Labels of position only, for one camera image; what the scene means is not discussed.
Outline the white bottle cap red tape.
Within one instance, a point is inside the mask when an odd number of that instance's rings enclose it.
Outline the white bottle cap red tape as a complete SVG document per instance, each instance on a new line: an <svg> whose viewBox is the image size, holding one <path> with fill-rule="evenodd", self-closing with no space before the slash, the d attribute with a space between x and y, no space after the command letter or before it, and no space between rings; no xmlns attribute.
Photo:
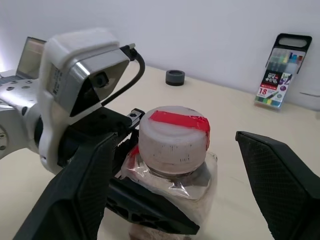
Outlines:
<svg viewBox="0 0 320 240"><path fill-rule="evenodd" d="M139 154L149 168L158 172L192 172L205 161L210 130L208 119L193 109L157 107L140 120Z"/></svg>

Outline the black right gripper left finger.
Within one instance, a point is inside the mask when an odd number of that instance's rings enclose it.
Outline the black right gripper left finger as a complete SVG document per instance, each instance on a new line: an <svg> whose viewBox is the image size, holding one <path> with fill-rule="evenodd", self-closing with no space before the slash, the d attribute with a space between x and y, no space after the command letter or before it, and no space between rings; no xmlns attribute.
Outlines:
<svg viewBox="0 0 320 240"><path fill-rule="evenodd" d="M116 133L83 143L47 185L13 240L97 240Z"/></svg>

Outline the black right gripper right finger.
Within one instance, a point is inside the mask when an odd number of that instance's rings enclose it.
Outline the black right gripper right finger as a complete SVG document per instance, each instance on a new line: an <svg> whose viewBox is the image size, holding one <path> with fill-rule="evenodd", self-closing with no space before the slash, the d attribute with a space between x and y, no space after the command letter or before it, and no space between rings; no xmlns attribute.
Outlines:
<svg viewBox="0 0 320 240"><path fill-rule="evenodd" d="M320 177L283 142L246 131L235 140L274 240L320 240Z"/></svg>

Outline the grey laptop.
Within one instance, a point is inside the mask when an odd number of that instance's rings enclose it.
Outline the grey laptop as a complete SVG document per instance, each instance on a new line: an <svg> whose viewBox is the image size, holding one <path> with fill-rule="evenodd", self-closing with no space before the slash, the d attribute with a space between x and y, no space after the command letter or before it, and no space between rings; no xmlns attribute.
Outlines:
<svg viewBox="0 0 320 240"><path fill-rule="evenodd" d="M45 43L45 40L28 36L21 53L15 75L6 77L0 75L0 85L12 81L38 79Z"/></svg>

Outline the marker pen set box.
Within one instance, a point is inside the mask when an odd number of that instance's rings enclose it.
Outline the marker pen set box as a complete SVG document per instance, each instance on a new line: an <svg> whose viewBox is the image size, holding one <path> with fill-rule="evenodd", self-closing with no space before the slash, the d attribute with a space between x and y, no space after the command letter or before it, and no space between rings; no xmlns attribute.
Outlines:
<svg viewBox="0 0 320 240"><path fill-rule="evenodd" d="M254 104L280 110L291 82L299 73L313 38L280 33L272 46Z"/></svg>

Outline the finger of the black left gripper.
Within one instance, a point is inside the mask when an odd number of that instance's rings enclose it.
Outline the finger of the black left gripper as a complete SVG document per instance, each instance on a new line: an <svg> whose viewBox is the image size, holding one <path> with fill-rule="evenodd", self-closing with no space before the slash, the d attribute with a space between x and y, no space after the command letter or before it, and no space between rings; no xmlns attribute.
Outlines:
<svg viewBox="0 0 320 240"><path fill-rule="evenodd" d="M112 178L106 208L126 221L169 234L196 235L200 226L165 197L129 178Z"/></svg>
<svg viewBox="0 0 320 240"><path fill-rule="evenodd" d="M138 139L139 131L134 129L131 132L130 138L124 140L115 148L114 159L112 161L112 174L114 176L120 172L127 155L138 144Z"/></svg>

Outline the dark grey tape roll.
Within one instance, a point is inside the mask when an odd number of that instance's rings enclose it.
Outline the dark grey tape roll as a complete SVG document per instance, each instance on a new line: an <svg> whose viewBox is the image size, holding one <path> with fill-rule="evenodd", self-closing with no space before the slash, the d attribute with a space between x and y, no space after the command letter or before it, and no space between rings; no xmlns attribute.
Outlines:
<svg viewBox="0 0 320 240"><path fill-rule="evenodd" d="M182 86L185 83L185 72L181 70L168 70L165 75L165 83L169 86Z"/></svg>

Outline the clear plastic drink bottle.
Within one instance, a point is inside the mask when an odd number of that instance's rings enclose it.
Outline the clear plastic drink bottle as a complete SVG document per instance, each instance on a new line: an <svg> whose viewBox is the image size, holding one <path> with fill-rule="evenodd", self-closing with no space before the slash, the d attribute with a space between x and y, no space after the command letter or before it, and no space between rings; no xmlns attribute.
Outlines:
<svg viewBox="0 0 320 240"><path fill-rule="evenodd" d="M196 170L185 174L168 175L149 168L140 154L126 157L121 167L121 178L133 182L165 197L200 227L207 223L217 189L218 158L207 152L204 163ZM130 240L199 240L203 234L170 234L147 226L132 224Z"/></svg>

